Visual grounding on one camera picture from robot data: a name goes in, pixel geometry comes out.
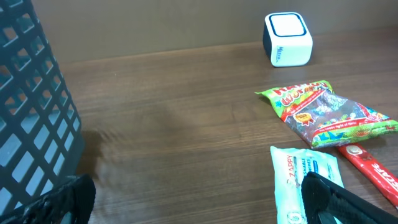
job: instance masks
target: orange logo on package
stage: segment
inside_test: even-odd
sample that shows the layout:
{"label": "orange logo on package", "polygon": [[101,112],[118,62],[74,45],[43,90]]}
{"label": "orange logo on package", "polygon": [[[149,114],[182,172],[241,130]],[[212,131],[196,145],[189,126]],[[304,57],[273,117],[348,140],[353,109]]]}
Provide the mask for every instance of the orange logo on package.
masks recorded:
{"label": "orange logo on package", "polygon": [[299,113],[294,115],[294,119],[298,122],[301,123],[304,126],[309,126],[310,123],[313,124],[315,122],[314,119],[312,119],[311,115],[309,113]]}

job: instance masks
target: gray basket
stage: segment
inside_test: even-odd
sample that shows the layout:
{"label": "gray basket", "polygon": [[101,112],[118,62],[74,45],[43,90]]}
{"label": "gray basket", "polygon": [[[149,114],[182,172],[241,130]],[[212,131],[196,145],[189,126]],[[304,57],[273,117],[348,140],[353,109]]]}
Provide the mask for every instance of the gray basket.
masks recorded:
{"label": "gray basket", "polygon": [[0,215],[74,173],[81,121],[30,0],[0,0]]}

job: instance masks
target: beige wall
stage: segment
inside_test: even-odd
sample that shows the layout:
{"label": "beige wall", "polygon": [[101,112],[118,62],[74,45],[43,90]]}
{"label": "beige wall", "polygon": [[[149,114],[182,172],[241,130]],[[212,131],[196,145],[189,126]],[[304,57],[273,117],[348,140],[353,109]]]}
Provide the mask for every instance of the beige wall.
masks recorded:
{"label": "beige wall", "polygon": [[270,12],[296,11],[312,34],[398,24],[396,0],[33,0],[61,63],[252,42]]}

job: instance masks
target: cube-shaped container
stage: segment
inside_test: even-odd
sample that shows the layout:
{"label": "cube-shaped container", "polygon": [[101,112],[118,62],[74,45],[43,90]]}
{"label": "cube-shaped container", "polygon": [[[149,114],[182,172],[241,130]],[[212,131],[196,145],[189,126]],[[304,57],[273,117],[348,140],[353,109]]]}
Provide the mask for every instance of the cube-shaped container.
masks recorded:
{"label": "cube-shaped container", "polygon": [[81,121],[30,0],[0,0],[0,215],[74,174]]}
{"label": "cube-shaped container", "polygon": [[311,57],[312,37],[296,12],[269,14],[264,21],[264,49],[275,67],[305,65]]}

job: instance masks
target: red stick package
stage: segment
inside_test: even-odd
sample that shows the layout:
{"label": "red stick package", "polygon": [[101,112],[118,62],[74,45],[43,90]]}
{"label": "red stick package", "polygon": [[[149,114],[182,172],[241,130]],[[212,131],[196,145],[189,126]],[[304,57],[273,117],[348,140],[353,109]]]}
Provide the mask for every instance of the red stick package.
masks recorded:
{"label": "red stick package", "polygon": [[340,146],[338,150],[398,209],[397,177],[359,144]]}

